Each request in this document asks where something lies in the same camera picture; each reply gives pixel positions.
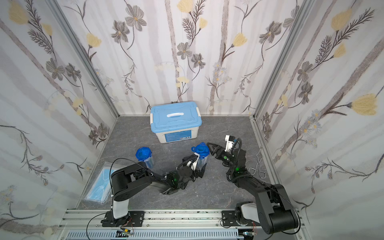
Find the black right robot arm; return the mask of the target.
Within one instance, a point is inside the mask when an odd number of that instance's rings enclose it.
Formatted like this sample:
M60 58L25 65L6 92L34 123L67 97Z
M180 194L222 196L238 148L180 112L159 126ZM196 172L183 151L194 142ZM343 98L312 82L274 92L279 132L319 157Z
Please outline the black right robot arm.
M255 221L267 234L294 230L301 226L300 217L291 204L285 188L268 184L255 178L246 168L246 151L241 148L226 151L217 144L207 143L210 153L223 162L229 170L227 180L255 198L257 213Z

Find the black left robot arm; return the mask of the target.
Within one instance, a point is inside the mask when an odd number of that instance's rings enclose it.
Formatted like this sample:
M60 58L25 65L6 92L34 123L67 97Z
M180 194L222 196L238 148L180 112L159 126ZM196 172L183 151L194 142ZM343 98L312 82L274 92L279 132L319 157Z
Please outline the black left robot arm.
M147 187L163 195L172 195L184 190L190 181L202 178L207 163L198 154L184 157L176 170L159 175L147 167L144 162L137 162L128 167L110 173L110 186L113 203L112 219L120 220L129 215L129 199Z

